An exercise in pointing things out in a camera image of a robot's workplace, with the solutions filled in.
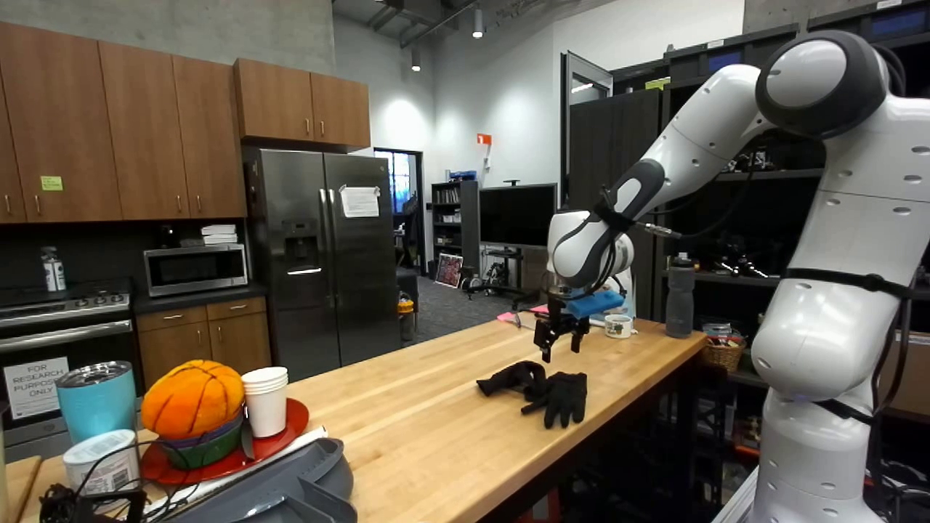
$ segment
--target upper cabinet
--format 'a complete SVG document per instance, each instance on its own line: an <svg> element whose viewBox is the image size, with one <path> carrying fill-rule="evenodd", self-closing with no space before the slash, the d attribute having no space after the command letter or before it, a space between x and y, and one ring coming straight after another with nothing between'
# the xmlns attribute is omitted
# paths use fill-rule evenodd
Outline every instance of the upper cabinet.
<svg viewBox="0 0 930 523"><path fill-rule="evenodd" d="M0 22L0 69L25 217L119 217L96 41Z"/></svg>
<svg viewBox="0 0 930 523"><path fill-rule="evenodd" d="M240 137L330 149L368 146L368 89L355 82L234 60Z"/></svg>
<svg viewBox="0 0 930 523"><path fill-rule="evenodd" d="M192 217L244 217L233 66L173 57Z"/></svg>
<svg viewBox="0 0 930 523"><path fill-rule="evenodd" d="M98 43L121 217L186 217L173 57Z"/></svg>
<svg viewBox="0 0 930 523"><path fill-rule="evenodd" d="M0 74L0 223L6 221L22 221L22 191L21 191L21 170L16 157L9 137L9 118L6 118L6 93L2 93L2 74Z"/></svg>

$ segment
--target red plate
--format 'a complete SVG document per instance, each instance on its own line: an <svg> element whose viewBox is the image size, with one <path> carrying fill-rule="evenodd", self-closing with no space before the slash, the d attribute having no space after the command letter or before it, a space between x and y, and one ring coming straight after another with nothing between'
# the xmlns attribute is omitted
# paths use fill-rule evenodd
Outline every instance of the red plate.
<svg viewBox="0 0 930 523"><path fill-rule="evenodd" d="M218 480L218 475L230 475L230 474L239 474L244 468L252 468L256 461L265 461L271 457L275 457L279 449L284 449L295 435L301 435L310 425L310 409L292 397L287 397L287 425L279 435L271 435L271 439L256 439L252 442L252 452L256 459L246 461L240 446L234 446L233 452L226 452L224 459L205 465L205 468L192 468L192 471L182 471L182 468L173 468L167 461L167 452L154 442L147 445L147 449L141 452L141 480L147 483L156 483L156 486L167 486L167 487L186 487L186 486L195 486L195 483L210 483L210 480Z"/></svg>

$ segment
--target ceiling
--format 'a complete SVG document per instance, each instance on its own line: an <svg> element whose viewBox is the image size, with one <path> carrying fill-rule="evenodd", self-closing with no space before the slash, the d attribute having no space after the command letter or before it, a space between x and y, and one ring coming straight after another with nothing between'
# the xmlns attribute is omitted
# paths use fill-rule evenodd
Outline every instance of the ceiling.
<svg viewBox="0 0 930 523"><path fill-rule="evenodd" d="M499 29L510 19L552 19L602 3L609 0L330 0L330 9L401 45L430 45L449 31L471 31L473 9L483 9L484 29Z"/></svg>

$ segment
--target ceiling light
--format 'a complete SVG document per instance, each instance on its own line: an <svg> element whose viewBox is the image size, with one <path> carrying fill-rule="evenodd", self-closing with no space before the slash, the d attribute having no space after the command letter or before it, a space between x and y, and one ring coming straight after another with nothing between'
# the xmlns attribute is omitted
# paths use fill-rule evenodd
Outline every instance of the ceiling light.
<svg viewBox="0 0 930 523"><path fill-rule="evenodd" d="M419 63L419 48L416 48L416 45L410 48L410 69L412 69L412 73L422 73L422 69L425 69L425 66Z"/></svg>
<svg viewBox="0 0 930 523"><path fill-rule="evenodd" d="M483 9L473 9L471 38L473 41L484 38L484 12Z"/></svg>

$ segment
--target stainless steel refrigerator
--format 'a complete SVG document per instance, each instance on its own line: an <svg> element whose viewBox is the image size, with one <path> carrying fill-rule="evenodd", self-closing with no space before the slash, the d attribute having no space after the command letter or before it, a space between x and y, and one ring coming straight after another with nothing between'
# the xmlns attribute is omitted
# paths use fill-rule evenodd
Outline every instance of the stainless steel refrigerator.
<svg viewBox="0 0 930 523"><path fill-rule="evenodd" d="M292 377L398 348L385 162L244 149L271 346Z"/></svg>

